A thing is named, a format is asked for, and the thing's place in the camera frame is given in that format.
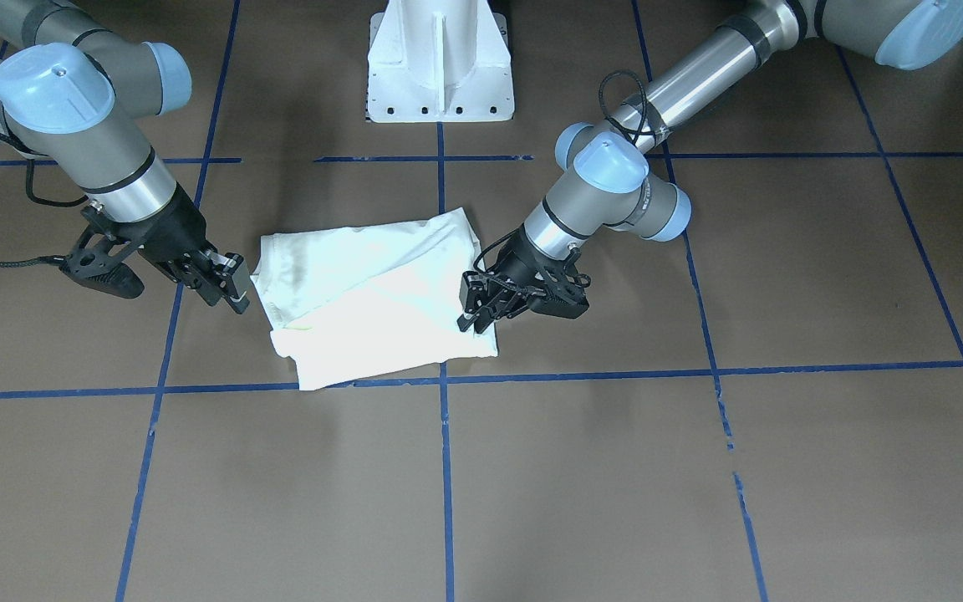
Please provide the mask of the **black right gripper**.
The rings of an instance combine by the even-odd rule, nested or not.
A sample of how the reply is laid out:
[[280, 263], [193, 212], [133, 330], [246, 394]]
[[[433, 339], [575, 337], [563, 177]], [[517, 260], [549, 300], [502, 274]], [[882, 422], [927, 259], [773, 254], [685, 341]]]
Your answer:
[[225, 301], [234, 313], [246, 312], [251, 271], [245, 257], [219, 254], [206, 239], [206, 220], [180, 184], [163, 208], [129, 228], [144, 240], [142, 258], [164, 277], [195, 290], [210, 306]]

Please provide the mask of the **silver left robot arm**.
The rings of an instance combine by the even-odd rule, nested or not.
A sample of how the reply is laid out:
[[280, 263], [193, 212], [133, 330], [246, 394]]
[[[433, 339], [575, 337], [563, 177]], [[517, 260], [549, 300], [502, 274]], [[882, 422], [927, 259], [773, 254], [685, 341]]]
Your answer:
[[559, 134], [561, 176], [516, 229], [462, 275], [457, 328], [485, 333], [535, 314], [577, 319], [589, 308], [583, 247], [601, 228], [669, 242], [692, 205], [653, 174], [647, 154], [718, 110], [776, 54], [822, 39], [899, 71], [939, 60], [963, 39], [963, 1], [748, 1], [657, 79], [622, 69], [599, 84], [601, 119]]

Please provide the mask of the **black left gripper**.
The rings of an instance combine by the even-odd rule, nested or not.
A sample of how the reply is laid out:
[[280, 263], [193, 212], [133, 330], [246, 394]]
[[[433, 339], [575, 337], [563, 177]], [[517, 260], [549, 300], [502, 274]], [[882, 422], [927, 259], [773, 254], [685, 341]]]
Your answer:
[[460, 332], [473, 329], [482, 334], [498, 320], [525, 311], [550, 312], [557, 300], [543, 271], [549, 259], [532, 247], [523, 229], [512, 230], [490, 248], [496, 248], [497, 255], [488, 272], [462, 274]]

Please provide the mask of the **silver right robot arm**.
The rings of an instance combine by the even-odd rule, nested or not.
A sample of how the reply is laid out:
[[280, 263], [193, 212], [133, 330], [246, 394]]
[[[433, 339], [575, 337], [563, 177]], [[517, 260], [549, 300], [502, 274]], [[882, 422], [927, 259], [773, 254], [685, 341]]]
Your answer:
[[131, 254], [211, 306], [245, 312], [246, 260], [207, 240], [206, 220], [137, 125], [191, 98], [190, 69], [168, 44], [134, 44], [69, 1], [0, 1], [0, 142], [27, 162], [41, 157], [83, 191], [87, 228], [72, 250], [50, 256], [72, 281], [120, 298], [144, 284]]

